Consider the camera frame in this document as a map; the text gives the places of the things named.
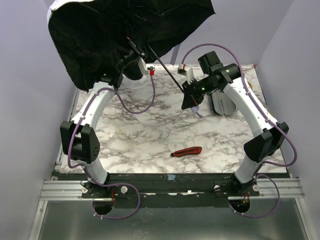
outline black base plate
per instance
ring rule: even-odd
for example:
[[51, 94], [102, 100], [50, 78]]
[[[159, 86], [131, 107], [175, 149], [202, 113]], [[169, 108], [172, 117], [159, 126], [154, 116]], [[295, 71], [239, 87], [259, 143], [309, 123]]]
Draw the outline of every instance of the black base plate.
[[[231, 174], [111, 174], [108, 184], [127, 183], [134, 185], [140, 192], [141, 208], [187, 208], [217, 207], [228, 208], [228, 197], [258, 196], [252, 186], [234, 193], [230, 188]], [[111, 198], [110, 189], [99, 187], [90, 182], [84, 186], [88, 192], [82, 194], [84, 199]], [[121, 193], [121, 187], [113, 187], [117, 208], [135, 208], [137, 193], [131, 187], [127, 193]]]

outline black joint housing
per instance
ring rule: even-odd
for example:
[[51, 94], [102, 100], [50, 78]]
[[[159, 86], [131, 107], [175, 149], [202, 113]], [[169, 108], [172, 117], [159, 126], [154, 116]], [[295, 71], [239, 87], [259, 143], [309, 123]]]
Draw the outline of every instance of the black joint housing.
[[208, 75], [212, 75], [215, 70], [224, 67], [215, 51], [208, 52], [199, 57], [198, 62], [203, 73]]
[[[285, 122], [280, 123], [278, 127], [286, 134], [289, 131]], [[260, 163], [265, 157], [273, 155], [281, 147], [284, 139], [285, 137], [273, 127], [245, 143], [244, 152], [252, 161]]]
[[120, 88], [120, 85], [122, 83], [122, 80], [124, 79], [124, 76], [121, 72], [117, 72], [114, 74], [106, 73], [104, 74], [100, 81], [109, 84], [110, 86], [113, 86], [114, 90], [118, 90]]
[[[69, 121], [63, 121], [60, 125], [62, 150], [65, 155], [68, 154], [71, 137], [75, 128], [76, 124]], [[80, 125], [76, 134], [78, 133], [80, 133], [80, 136], [75, 136], [73, 141], [71, 159], [81, 160], [90, 164], [98, 157], [100, 151], [99, 140], [95, 130], [90, 126]]]

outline marble surface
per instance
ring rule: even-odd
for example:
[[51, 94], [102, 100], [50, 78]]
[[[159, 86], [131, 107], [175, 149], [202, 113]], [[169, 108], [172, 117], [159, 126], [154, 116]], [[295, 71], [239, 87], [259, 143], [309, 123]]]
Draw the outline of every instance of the marble surface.
[[[179, 83], [185, 81], [176, 66], [168, 66]], [[242, 66], [253, 91], [264, 103], [253, 65]], [[199, 66], [193, 67], [196, 79], [203, 78]], [[250, 128], [238, 111], [232, 116], [216, 115], [209, 97], [200, 105], [200, 119], [189, 109], [181, 110], [183, 94], [165, 70], [156, 65], [154, 82], [156, 98], [146, 113], [127, 113], [114, 97], [104, 109], [96, 127], [100, 141], [99, 158], [110, 173], [233, 173], [244, 157], [244, 144], [253, 138]], [[123, 79], [119, 94], [131, 110], [145, 109], [152, 98], [150, 77], [138, 81]], [[78, 112], [89, 93], [81, 92], [76, 105]], [[199, 155], [170, 157], [170, 153], [194, 146], [202, 147]], [[283, 163], [278, 150], [271, 161]], [[61, 173], [82, 173], [82, 168], [70, 169], [67, 156], [62, 156]], [[264, 173], [285, 173], [284, 167], [266, 164]]]

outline metal floor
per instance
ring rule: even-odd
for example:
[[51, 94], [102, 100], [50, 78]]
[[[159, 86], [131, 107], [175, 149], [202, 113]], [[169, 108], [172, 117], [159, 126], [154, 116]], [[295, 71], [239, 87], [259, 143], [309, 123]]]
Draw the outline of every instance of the metal floor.
[[[253, 199], [248, 213], [263, 214], [275, 199]], [[115, 209], [125, 215], [132, 209]], [[123, 220], [93, 217], [92, 204], [48, 202], [40, 240], [307, 240], [294, 198], [281, 199], [275, 214], [246, 218], [229, 208], [141, 208]]]

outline red utility knife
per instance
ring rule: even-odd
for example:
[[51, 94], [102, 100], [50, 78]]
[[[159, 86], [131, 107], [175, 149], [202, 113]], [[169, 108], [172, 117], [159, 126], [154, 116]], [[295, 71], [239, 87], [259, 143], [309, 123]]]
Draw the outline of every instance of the red utility knife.
[[202, 147], [193, 146], [193, 147], [189, 147], [189, 148], [182, 149], [179, 151], [175, 151], [175, 152], [171, 153], [171, 157], [182, 157], [185, 155], [196, 155], [196, 154], [201, 153], [201, 151], [202, 151]]

